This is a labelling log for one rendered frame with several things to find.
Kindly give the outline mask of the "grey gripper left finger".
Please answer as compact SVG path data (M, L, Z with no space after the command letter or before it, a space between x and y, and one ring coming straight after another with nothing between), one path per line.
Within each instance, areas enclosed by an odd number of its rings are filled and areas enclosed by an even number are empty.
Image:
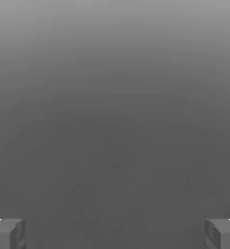
M0 218L0 249L26 249L26 221Z

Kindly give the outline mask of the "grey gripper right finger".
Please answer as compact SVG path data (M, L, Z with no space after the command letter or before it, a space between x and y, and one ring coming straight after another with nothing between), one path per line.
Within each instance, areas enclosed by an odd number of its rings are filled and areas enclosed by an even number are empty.
M205 249L230 249L230 218L204 221Z

